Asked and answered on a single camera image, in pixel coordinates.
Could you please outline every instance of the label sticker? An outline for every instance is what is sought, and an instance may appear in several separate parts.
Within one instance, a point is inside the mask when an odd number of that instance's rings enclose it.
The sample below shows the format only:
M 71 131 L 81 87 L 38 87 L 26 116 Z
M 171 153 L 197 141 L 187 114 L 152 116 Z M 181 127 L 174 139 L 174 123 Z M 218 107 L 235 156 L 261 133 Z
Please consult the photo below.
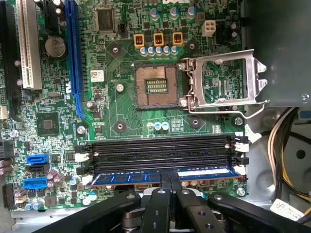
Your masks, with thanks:
M 91 82 L 103 82 L 104 81 L 104 71 L 103 70 L 91 70 Z

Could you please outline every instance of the pci slot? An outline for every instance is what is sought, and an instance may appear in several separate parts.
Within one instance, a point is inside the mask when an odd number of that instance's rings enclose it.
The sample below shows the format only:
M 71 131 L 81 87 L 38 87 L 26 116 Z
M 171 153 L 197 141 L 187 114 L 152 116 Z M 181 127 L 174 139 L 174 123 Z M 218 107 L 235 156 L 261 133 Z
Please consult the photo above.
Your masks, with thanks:
M 17 85 L 19 69 L 14 65 L 14 62 L 18 59 L 15 13 L 14 7 L 8 5 L 5 1 L 0 2 L 0 43 L 6 97 L 10 110 L 9 117 L 19 120 L 17 117 L 17 107 L 21 98 L 21 90 Z
M 83 78 L 78 18 L 79 12 L 78 5 L 75 0 L 65 0 L 65 13 L 71 93 L 76 99 L 77 114 L 81 118 L 86 118 L 86 116 L 82 113 Z
M 23 87 L 42 90 L 35 2 L 16 0 L 16 8 Z

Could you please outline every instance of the screw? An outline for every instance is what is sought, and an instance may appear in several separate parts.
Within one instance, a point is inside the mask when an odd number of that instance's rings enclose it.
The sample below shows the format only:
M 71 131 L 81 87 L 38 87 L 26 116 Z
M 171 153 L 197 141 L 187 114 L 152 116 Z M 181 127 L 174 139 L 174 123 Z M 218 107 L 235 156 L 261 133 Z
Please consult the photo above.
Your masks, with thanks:
M 77 133 L 78 133 L 78 134 L 84 134 L 85 132 L 86 132 L 86 129 L 85 129 L 84 126 L 79 126 L 79 127 L 77 128 Z
M 308 103 L 308 101 L 309 101 L 309 95 L 308 94 L 302 94 L 301 98 L 302 98 L 303 103 Z
M 164 189 L 159 189 L 159 190 L 157 191 L 157 193 L 163 194 L 163 193 L 166 193 L 166 191 L 165 191 Z
M 244 197 L 245 194 L 246 194 L 245 189 L 244 189 L 244 188 L 238 188 L 237 194 L 238 194 L 240 197 Z
M 181 107 L 186 107 L 186 106 L 187 106 L 187 104 L 188 104 L 188 103 L 187 103 L 187 101 L 186 101 L 186 100 L 184 100 L 184 99 L 180 100 L 180 102 L 179 102 L 179 103 L 180 103 L 180 106 L 181 106 Z
M 222 199 L 223 199 L 223 196 L 221 196 L 221 195 L 219 195 L 219 194 L 216 194 L 216 195 L 214 196 L 214 198 L 215 198 L 216 200 L 222 200 Z
M 221 59 L 218 59 L 215 61 L 216 65 L 221 65 L 223 63 L 223 61 Z
M 18 133 L 17 130 L 12 130 L 12 131 L 10 132 L 10 137 L 11 137 L 11 138 L 17 138 L 18 136 L 19 136 L 19 133 Z
M 183 189 L 183 190 L 181 191 L 181 193 L 186 195 L 186 194 L 189 194 L 190 192 L 189 192 L 189 190 Z
M 240 126 L 243 124 L 243 120 L 241 117 L 237 117 L 237 118 L 235 118 L 234 123 L 235 123 L 235 125 Z
M 128 198 L 128 199 L 133 199 L 134 197 L 135 197 L 135 195 L 133 195 L 133 194 L 129 194 L 126 196 L 126 198 Z

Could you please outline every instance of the integrated circuit chip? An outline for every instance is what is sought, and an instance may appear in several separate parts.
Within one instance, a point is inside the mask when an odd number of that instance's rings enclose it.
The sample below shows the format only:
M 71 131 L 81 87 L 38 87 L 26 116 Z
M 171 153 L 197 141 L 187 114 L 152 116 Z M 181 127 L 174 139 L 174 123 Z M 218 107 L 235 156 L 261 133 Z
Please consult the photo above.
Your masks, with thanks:
M 96 26 L 97 30 L 102 33 L 113 33 L 115 29 L 113 9 L 98 9 L 96 11 Z
M 59 135 L 58 113 L 37 113 L 36 118 L 38 136 Z
M 147 65 L 135 68 L 137 108 L 178 106 L 175 66 Z

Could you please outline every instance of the metal panel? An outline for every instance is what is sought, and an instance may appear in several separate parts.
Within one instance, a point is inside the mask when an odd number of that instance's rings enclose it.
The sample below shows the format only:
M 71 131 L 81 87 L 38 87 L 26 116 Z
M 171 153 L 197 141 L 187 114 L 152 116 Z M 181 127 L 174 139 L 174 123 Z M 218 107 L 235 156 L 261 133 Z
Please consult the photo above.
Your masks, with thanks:
M 267 66 L 259 101 L 270 106 L 311 106 L 310 0 L 246 1 L 247 49 Z

